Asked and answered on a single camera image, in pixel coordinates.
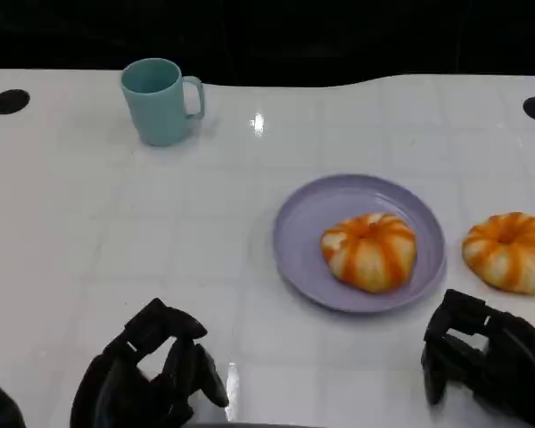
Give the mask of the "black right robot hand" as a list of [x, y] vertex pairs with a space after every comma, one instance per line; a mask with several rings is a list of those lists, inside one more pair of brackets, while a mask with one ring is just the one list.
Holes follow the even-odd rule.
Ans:
[[437, 406], [448, 383], [535, 427], [535, 327], [484, 300], [448, 289], [424, 333], [425, 396]]

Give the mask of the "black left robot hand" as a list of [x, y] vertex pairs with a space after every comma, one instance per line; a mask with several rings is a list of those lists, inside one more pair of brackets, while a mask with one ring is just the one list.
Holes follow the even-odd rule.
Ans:
[[229, 398], [214, 359], [198, 343], [206, 328], [190, 314], [151, 300], [93, 358], [70, 411], [72, 427], [182, 427], [202, 392], [217, 407]]

